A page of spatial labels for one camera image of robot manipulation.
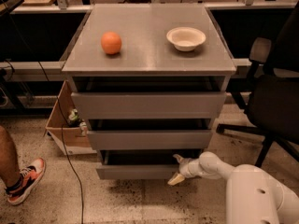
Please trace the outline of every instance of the sneaker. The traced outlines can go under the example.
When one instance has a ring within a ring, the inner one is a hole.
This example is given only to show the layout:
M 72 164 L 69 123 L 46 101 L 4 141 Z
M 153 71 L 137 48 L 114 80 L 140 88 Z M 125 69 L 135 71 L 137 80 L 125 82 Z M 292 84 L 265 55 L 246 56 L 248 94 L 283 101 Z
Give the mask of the sneaker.
M 18 205 L 25 201 L 31 190 L 37 185 L 45 173 L 46 163 L 39 158 L 33 161 L 28 167 L 22 169 L 22 184 L 18 189 L 7 190 L 8 202 L 12 205 Z

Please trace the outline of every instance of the cardboard box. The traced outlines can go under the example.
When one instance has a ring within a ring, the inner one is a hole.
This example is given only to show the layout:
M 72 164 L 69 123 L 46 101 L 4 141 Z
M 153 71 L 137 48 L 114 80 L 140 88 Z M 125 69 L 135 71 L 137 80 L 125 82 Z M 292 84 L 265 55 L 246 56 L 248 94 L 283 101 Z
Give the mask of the cardboard box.
M 79 127 L 69 128 L 67 124 L 68 116 L 71 110 L 75 108 L 67 81 L 64 82 L 58 100 L 59 102 L 56 101 L 46 125 L 46 130 L 57 146 L 65 155 L 64 144 L 69 155 L 95 153 L 96 151 L 92 150 L 86 136 L 87 129 L 82 131 Z

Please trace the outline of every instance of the person's leg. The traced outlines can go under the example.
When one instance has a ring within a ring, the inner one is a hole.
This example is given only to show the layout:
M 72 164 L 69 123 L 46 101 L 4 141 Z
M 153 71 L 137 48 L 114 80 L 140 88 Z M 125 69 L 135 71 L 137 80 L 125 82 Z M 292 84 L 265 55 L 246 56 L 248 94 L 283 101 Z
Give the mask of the person's leg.
M 0 177 L 7 187 L 15 185 L 20 178 L 15 144 L 2 126 L 0 126 Z
M 0 126 L 0 177 L 7 186 L 9 203 L 18 205 L 24 202 L 42 178 L 45 167 L 46 163 L 39 158 L 28 167 L 19 170 L 14 142 L 9 133 Z

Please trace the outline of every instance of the gray floor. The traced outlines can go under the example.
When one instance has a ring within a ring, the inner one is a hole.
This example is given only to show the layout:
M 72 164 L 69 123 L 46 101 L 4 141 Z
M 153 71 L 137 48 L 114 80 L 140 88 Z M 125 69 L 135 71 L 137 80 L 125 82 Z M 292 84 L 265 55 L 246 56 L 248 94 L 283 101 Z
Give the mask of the gray floor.
M 0 223 L 80 223 L 78 180 L 66 156 L 44 135 L 46 118 L 1 118 L 17 145 L 20 165 L 36 157 L 47 161 L 44 178 L 25 203 L 10 206 L 4 191 L 0 198 Z M 225 105 L 218 122 L 247 124 L 235 105 Z M 230 133 L 213 134 L 208 150 L 233 164 L 253 164 L 261 137 Z M 72 156 L 82 180 L 84 223 L 117 224 L 220 224 L 225 223 L 225 182 L 192 179 L 169 187 L 167 180 L 100 180 L 95 172 L 97 157 Z M 263 169 L 299 195 L 299 163 L 274 145 Z

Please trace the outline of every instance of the chair backrest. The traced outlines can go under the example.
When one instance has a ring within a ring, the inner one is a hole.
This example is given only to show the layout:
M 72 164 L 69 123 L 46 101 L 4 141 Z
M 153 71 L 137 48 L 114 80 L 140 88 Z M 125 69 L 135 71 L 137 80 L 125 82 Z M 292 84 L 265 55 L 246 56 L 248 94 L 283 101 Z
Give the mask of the chair backrest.
M 273 68 L 299 72 L 299 2 L 279 32 L 263 66 L 267 74 L 272 73 Z

